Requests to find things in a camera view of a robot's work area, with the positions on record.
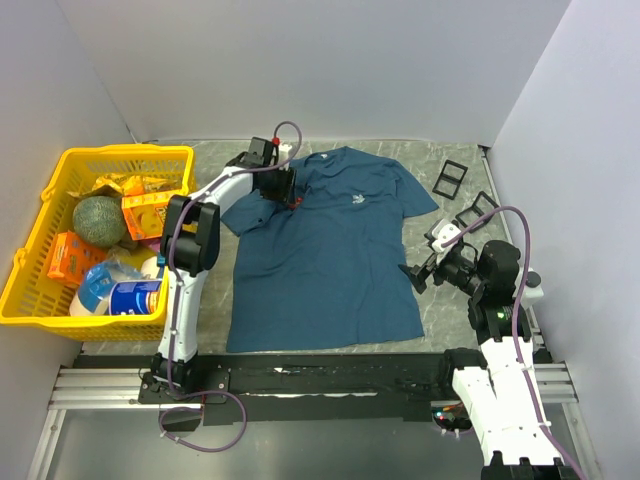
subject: cantaloupe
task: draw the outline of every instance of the cantaloupe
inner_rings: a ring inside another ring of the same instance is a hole
[[[111,248],[127,232],[120,200],[104,196],[81,200],[73,210],[73,229],[88,244]]]

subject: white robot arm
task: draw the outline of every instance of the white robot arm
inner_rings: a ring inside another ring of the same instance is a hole
[[[540,277],[529,270],[517,307],[516,347],[512,320],[516,286],[523,274],[518,265],[520,251],[507,242],[492,240],[485,244],[480,258],[476,252],[471,261],[462,255],[467,244],[455,240],[460,233],[453,223],[436,223],[425,235],[433,254],[421,266],[400,268],[420,293],[426,289],[427,278],[433,276],[435,285],[447,281],[470,297],[469,322],[476,331],[480,352],[445,352],[447,374],[442,384],[464,404],[482,448],[487,478],[490,469],[508,466],[560,468],[569,475],[562,478],[578,478],[562,466],[562,448],[547,434],[550,424],[535,381],[532,335],[523,307],[542,297]]]
[[[249,151],[231,160],[213,182],[188,197],[175,195],[169,202],[160,247],[172,266],[168,274],[169,300],[151,372],[156,380],[181,392],[192,389],[200,297],[220,251],[220,217],[256,189],[270,200],[288,203],[291,199],[295,171],[288,165],[269,166],[278,157],[275,141],[254,137]],[[187,231],[183,225],[195,228]]]

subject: marble surface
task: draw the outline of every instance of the marble surface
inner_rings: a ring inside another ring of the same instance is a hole
[[[248,147],[248,142],[244,141],[193,141],[182,142],[182,144],[192,146],[196,152],[198,187],[213,180],[227,161]],[[480,190],[490,195],[492,193],[482,151],[476,145],[439,144],[425,141],[310,141],[303,143],[298,158],[311,152],[322,152],[344,145],[398,160],[429,193],[432,192],[446,159],[469,168],[454,200],[432,193],[440,209],[405,220],[403,243],[409,265],[421,264],[427,259],[430,249],[426,245],[423,234],[431,225],[441,218],[452,219],[473,202]],[[467,242],[478,249],[491,239],[506,240],[504,227],[497,216],[485,228],[466,238]],[[207,278],[200,305],[198,319],[200,353],[225,352],[231,325],[232,275],[237,247],[238,239],[225,226],[222,226],[220,257]],[[415,291],[414,294],[420,307],[424,337],[403,342],[353,345],[313,352],[440,352],[453,347],[477,347],[475,334],[467,320],[468,297],[448,284],[432,288],[431,282],[424,294],[418,295]],[[95,342],[85,343],[83,347],[87,354],[153,354],[156,348],[157,342]]]

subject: yellow basket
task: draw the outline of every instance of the yellow basket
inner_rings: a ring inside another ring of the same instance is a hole
[[[49,186],[40,195],[42,208],[27,244],[13,258],[0,298],[0,324],[37,327],[82,341],[157,340],[162,336],[167,315],[166,278],[158,308],[151,315],[70,317],[74,289],[47,277],[55,235],[72,228],[76,201],[67,192],[88,191],[98,176],[107,173],[180,181],[185,195],[195,189],[191,147],[132,144],[64,152]],[[144,258],[133,260],[140,263]]]

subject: t-shirt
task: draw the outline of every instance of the t-shirt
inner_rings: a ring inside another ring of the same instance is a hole
[[[438,206],[400,163],[352,148],[296,169],[295,209],[254,191],[222,221],[240,236],[228,352],[312,350],[424,335],[402,221]]]

